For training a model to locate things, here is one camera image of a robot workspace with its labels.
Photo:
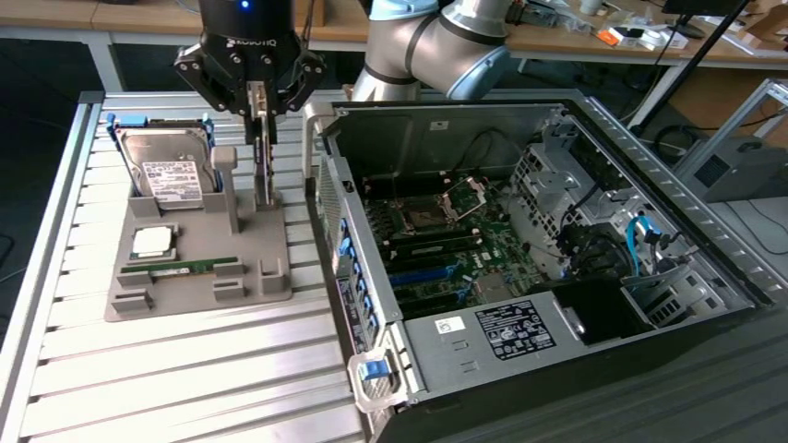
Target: hard drive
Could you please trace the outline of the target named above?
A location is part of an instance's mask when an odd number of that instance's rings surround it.
[[[107,118],[136,197],[153,197],[161,210],[201,208],[203,194],[221,186],[211,165],[211,121],[119,119],[113,114]]]

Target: desk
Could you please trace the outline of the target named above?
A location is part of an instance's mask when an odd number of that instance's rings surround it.
[[[567,1],[576,9],[580,0]],[[611,0],[608,3],[637,12],[649,7],[655,20],[665,20],[667,16],[648,2]],[[317,51],[363,52],[368,21],[357,0],[327,0],[325,8],[327,24],[313,28],[309,47]],[[581,17],[597,27],[604,24],[605,18]],[[0,24],[8,25],[0,28],[0,38],[65,40],[87,44],[107,91],[124,90],[112,50],[115,43],[187,46],[197,41],[201,31],[200,18],[177,7],[173,0],[140,0],[133,6],[108,5],[95,0],[4,0]],[[712,27],[703,27],[711,33]],[[651,65],[659,55],[641,47],[611,48],[599,39],[568,33],[563,28],[544,29],[521,25],[511,26],[509,32],[507,45],[512,56],[523,60]],[[668,70],[635,114],[631,125],[640,123],[687,67],[700,45],[701,41],[691,41],[684,50],[665,52],[660,65],[668,66]],[[784,59],[752,57],[727,42],[716,44],[700,65],[788,70]]]

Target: power supply label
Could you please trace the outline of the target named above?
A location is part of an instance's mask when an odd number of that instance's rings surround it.
[[[553,336],[529,300],[476,311],[476,318],[500,360],[555,346]]]

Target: motherboard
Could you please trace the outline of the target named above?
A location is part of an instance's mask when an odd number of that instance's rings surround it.
[[[496,192],[463,177],[440,194],[365,200],[405,319],[523,296],[544,281]]]

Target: blue expansion slot clip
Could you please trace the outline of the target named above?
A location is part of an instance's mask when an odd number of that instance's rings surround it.
[[[455,273],[457,266],[459,265],[449,265],[443,268],[403,272],[401,274],[389,276],[389,283],[392,286],[401,286],[404,284],[423,283],[425,281],[445,280]]]

